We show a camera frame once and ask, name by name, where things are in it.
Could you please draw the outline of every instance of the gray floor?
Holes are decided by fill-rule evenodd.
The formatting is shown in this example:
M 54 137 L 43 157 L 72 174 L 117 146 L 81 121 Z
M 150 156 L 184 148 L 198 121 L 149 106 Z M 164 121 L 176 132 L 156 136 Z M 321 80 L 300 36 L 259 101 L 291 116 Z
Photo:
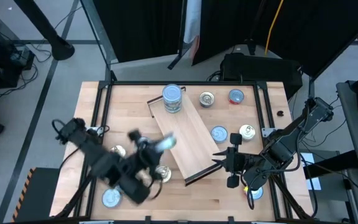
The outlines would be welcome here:
M 57 24 L 73 7 L 73 0 L 37 0 L 36 2 L 52 25 Z M 42 39 L 40 33 L 13 0 L 0 1 L 0 18 L 20 39 Z M 59 34 L 63 32 L 64 26 L 65 22 L 62 22 L 57 28 Z M 94 40 L 82 9 L 76 12 L 67 39 Z M 43 45 L 42 48 L 49 49 L 49 46 Z M 10 221 L 12 217 L 28 170 L 31 167 L 58 167 L 62 161 L 64 147 L 54 140 L 55 133 L 50 125 L 51 120 L 54 118 L 69 120 L 73 116 L 81 82 L 104 79 L 105 67 L 98 46 L 75 45 L 75 49 L 76 52 L 72 58 L 57 63 L 22 172 L 4 219 L 5 222 Z M 247 54 L 247 47 L 239 46 L 236 51 Z M 257 49 L 258 54 L 261 54 L 262 51 L 263 49 Z M 43 53 L 36 51 L 35 53 L 40 59 L 46 57 Z M 168 70 L 167 67 L 175 56 L 166 56 L 138 62 L 119 63 L 112 65 L 112 69 L 119 80 L 205 80 L 207 76 L 219 69 L 224 53 L 222 52 L 194 67 L 190 66 L 191 60 L 188 59 L 181 60 L 173 70 Z M 44 63 L 35 63 L 39 69 L 39 77 L 36 81 L 24 90 L 15 91 L 0 99 L 0 123 L 6 126 L 6 130 L 0 135 L 0 204 L 21 151 L 45 79 L 53 71 L 50 70 L 52 63 L 52 59 Z M 24 76 L 29 77 L 32 72 L 34 70 L 25 72 Z M 322 97 L 327 102 L 332 102 L 337 97 L 335 89 L 337 82 L 357 79 L 358 46 L 352 45 L 317 79 L 316 96 Z M 308 83 L 306 76 L 304 76 L 304 83 Z M 295 97 L 291 100 L 291 108 L 295 101 L 293 110 L 295 117 L 300 114 L 306 96 L 307 85 L 298 92 L 296 101 Z M 337 101 L 333 105 L 340 105 L 340 102 Z M 343 121 L 343 112 L 341 107 L 338 107 L 331 122 L 319 124 L 313 131 L 316 141 L 321 142 L 328 132 L 338 127 Z M 347 126 L 344 125 L 330 135 L 318 149 L 340 152 L 351 150 L 352 143 Z M 344 203 L 327 201 L 323 198 L 318 200 L 320 207 L 318 217 L 323 220 L 339 221 L 347 216 Z

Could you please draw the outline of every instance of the metal bracket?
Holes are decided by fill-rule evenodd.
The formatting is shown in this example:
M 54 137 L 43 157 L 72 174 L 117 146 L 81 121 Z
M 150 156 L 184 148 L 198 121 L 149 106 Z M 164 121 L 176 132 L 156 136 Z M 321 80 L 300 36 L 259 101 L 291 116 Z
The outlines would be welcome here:
M 152 217 L 150 215 L 147 215 L 145 218 L 144 218 L 144 223 L 145 224 L 150 224 L 152 222 Z
M 262 128 L 263 138 L 267 138 L 274 131 L 277 131 L 277 128 Z
M 234 217 L 228 217 L 227 220 L 229 221 L 229 224 L 235 224 Z
M 258 86 L 258 89 L 267 90 L 267 83 L 263 81 L 257 81 L 256 85 Z
M 101 135 L 104 133 L 104 127 L 87 127 L 86 130 L 92 129 L 93 131 L 96 131 L 98 135 Z

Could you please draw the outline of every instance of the wooden board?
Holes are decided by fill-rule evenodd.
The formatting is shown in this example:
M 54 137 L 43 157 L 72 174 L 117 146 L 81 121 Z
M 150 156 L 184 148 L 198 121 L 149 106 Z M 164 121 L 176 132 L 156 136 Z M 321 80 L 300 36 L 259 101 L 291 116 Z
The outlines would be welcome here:
M 176 137 L 177 145 L 170 152 L 186 180 L 214 165 L 213 154 L 220 150 L 186 92 L 181 103 L 177 113 L 167 112 L 163 100 L 149 106 L 162 134 L 173 133 Z
M 90 122 L 93 112 L 94 99 L 97 92 L 97 82 L 84 82 L 81 88 L 78 104 L 75 112 L 76 117 L 84 118 Z M 119 144 L 132 153 L 133 144 L 127 138 L 127 132 L 139 128 L 146 137 L 157 139 L 162 137 L 161 130 L 150 115 L 146 101 L 161 95 L 163 86 L 114 86 L 107 125 L 110 131 L 104 137 L 104 146 L 112 148 Z M 245 94 L 245 100 L 241 105 L 232 105 L 227 101 L 227 95 L 233 88 L 241 89 Z M 215 104 L 211 108 L 203 108 L 198 103 L 198 97 L 203 91 L 210 91 L 215 95 Z M 268 92 L 273 110 L 273 117 L 278 128 L 284 128 L 291 122 L 290 110 L 285 96 L 282 83 L 268 83 Z M 259 129 L 259 122 L 255 108 L 255 97 L 251 87 L 248 86 L 186 86 L 186 94 L 196 108 L 210 131 L 216 125 L 225 124 L 229 133 L 237 132 L 241 125 L 251 124 Z M 260 94 L 262 107 L 264 106 L 263 95 Z M 276 112 L 284 111 L 283 117 L 278 117 Z M 98 122 L 101 121 L 102 112 L 99 112 Z M 229 140 L 217 144 L 219 150 L 223 151 L 230 146 Z M 75 149 L 69 145 L 65 156 Z M 258 154 L 262 149 L 260 133 L 250 142 L 243 142 L 239 147 L 241 152 Z M 64 205 L 71 199 L 78 188 L 83 162 L 82 153 L 75 154 L 63 167 L 55 198 L 50 214 L 56 215 Z M 296 158 L 289 168 L 295 167 Z M 264 185 L 264 195 L 255 202 L 255 209 L 249 210 L 247 200 L 242 194 L 240 187 L 228 189 L 226 178 L 228 176 L 223 170 L 201 179 L 187 187 L 183 185 L 178 164 L 172 153 L 164 153 L 161 161 L 172 169 L 172 179 L 164 184 L 161 195 L 153 200 L 146 201 L 142 205 L 133 205 L 126 197 L 115 209 L 108 209 L 101 203 L 101 197 L 107 186 L 98 181 L 96 184 L 93 212 L 91 218 L 94 220 L 144 220 L 145 215 L 151 215 L 153 220 L 212 220 L 227 221 L 228 216 L 234 216 L 237 221 L 272 221 L 274 220 L 272 199 L 270 197 L 269 185 Z M 309 192 L 303 169 L 285 174 L 288 189 L 306 213 L 312 214 Z M 84 193 L 81 214 L 85 213 L 85 205 L 89 193 Z M 282 194 L 278 191 L 280 212 L 284 214 L 282 206 Z

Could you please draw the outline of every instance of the cylindrical container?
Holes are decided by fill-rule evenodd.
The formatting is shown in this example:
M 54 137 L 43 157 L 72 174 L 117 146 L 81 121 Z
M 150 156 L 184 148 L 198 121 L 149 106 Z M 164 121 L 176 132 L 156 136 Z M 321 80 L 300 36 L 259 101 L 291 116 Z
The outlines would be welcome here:
M 155 171 L 162 176 L 162 182 L 166 183 L 171 179 L 172 172 L 167 166 L 158 166 Z
M 239 132 L 245 141 L 251 141 L 255 137 L 255 129 L 249 124 L 241 126 Z
M 122 146 L 114 146 L 111 148 L 111 150 L 117 154 L 119 154 L 121 157 L 125 157 L 127 154 L 126 150 Z
M 102 196 L 102 203 L 108 208 L 114 208 L 121 202 L 121 194 L 117 189 L 107 189 Z
M 244 93 L 241 90 L 234 89 L 231 90 L 229 93 L 229 102 L 238 105 L 240 104 L 244 99 Z
M 227 139 L 227 130 L 222 126 L 215 126 L 211 131 L 211 136 L 216 143 L 223 143 Z
M 247 195 L 248 186 L 244 188 L 244 193 Z M 252 197 L 254 200 L 260 199 L 264 194 L 264 189 L 260 187 L 258 190 L 251 190 Z
M 200 104 L 202 107 L 209 108 L 214 103 L 214 95 L 210 92 L 200 94 Z
M 165 109 L 169 113 L 176 113 L 181 109 L 181 89 L 178 85 L 169 84 L 162 90 Z

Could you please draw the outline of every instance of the white cloth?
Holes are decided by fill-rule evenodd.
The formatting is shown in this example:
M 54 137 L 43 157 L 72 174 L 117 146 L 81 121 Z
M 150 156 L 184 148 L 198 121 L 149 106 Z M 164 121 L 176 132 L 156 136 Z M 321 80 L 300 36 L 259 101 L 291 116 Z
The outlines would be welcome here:
M 187 1 L 185 36 L 183 38 L 183 41 L 187 44 L 191 43 L 196 36 L 200 35 L 201 3 L 202 0 Z

